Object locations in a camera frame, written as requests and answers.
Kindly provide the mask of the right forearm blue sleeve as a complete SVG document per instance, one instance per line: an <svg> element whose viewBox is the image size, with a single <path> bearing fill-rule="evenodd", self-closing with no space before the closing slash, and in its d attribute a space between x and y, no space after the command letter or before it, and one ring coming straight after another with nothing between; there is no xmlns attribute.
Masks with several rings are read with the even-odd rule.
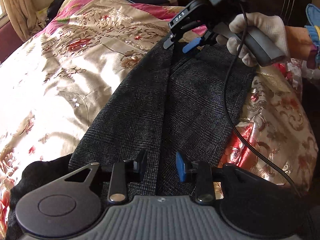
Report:
<svg viewBox="0 0 320 240"><path fill-rule="evenodd" d="M306 6L308 24L302 27L285 26L290 56L302 60L305 78L319 82L319 8Z"/></svg>

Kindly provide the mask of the white gloved right hand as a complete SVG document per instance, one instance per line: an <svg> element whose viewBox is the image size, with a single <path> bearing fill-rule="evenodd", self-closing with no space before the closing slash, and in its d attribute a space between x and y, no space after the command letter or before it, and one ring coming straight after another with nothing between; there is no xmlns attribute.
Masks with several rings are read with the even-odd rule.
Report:
<svg viewBox="0 0 320 240"><path fill-rule="evenodd" d="M287 44L287 36L285 31L285 25L279 16L266 16L259 12L247 13L247 24L249 26L255 26L265 35L267 35L271 41L286 55L283 62L286 62L290 58L289 46ZM238 34L244 30L245 20L242 14L238 14L234 20L229 24L231 32ZM240 46L240 40L235 37L227 38L221 33L216 37L216 41L220 45L225 45L228 51L232 55L236 55ZM242 62L249 66L254 67L258 63L251 51L243 46L239 54L239 58Z"/></svg>

